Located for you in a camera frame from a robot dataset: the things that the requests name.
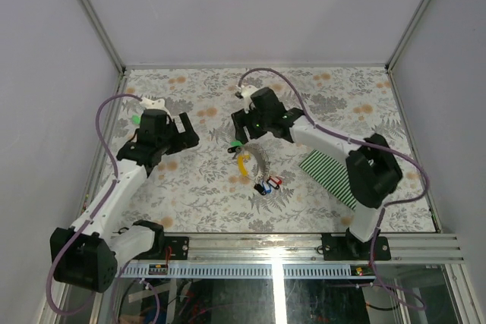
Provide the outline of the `yellow tag key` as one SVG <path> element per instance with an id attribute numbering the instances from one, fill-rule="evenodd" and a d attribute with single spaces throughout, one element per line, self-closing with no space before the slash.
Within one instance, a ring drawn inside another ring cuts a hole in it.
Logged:
<path id="1" fill-rule="evenodd" d="M 248 178 L 249 177 L 249 172 L 246 169 L 245 163 L 249 161 L 251 157 L 246 154 L 240 154 L 237 157 L 237 164 L 238 164 L 238 170 L 241 174 L 241 176 Z"/>

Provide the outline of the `black tag key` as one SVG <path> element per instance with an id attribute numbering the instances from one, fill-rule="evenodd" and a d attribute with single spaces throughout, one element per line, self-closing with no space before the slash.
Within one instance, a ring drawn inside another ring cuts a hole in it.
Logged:
<path id="1" fill-rule="evenodd" d="M 255 184 L 254 189 L 262 196 L 267 194 L 265 188 L 261 184 Z"/>

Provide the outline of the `light green tag key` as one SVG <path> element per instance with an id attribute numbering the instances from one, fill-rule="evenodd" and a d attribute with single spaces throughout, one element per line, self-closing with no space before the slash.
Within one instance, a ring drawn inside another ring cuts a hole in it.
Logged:
<path id="1" fill-rule="evenodd" d="M 243 144 L 239 141 L 231 142 L 231 146 L 227 149 L 228 153 L 239 153 L 243 147 Z"/>

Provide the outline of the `red tag key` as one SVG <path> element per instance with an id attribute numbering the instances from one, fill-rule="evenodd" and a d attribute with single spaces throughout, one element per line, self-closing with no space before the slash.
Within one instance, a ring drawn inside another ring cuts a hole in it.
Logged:
<path id="1" fill-rule="evenodd" d="M 282 184 L 282 180 L 280 178 L 278 178 L 278 177 L 271 176 L 270 177 L 270 180 L 273 181 L 277 185 L 281 185 Z"/>

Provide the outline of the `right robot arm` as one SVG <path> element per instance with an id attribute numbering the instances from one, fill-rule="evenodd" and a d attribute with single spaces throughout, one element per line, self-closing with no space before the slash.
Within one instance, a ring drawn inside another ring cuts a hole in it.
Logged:
<path id="1" fill-rule="evenodd" d="M 235 95 L 244 105 L 232 113 L 236 140 L 246 144 L 270 133 L 315 149 L 344 168 L 350 193 L 357 200 L 346 249 L 355 259 L 365 258 L 374 248 L 371 238 L 383 201 L 402 180 L 402 170 L 386 139 L 379 134 L 347 137 L 332 128 L 321 131 L 303 109 L 286 109 L 269 87 L 239 87 Z"/>

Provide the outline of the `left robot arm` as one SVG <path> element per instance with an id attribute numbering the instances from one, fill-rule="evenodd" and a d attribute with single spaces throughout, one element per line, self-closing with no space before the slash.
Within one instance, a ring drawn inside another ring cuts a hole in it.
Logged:
<path id="1" fill-rule="evenodd" d="M 57 228 L 50 237 L 52 266 L 48 280 L 103 293 L 133 259 L 163 258 L 167 252 L 164 227 L 138 220 L 115 234 L 119 215 L 159 165 L 164 155 L 195 147 L 199 136 L 188 114 L 174 120 L 162 109 L 147 109 L 140 118 L 134 140 L 115 159 L 114 176 L 99 191 L 70 228 Z"/>

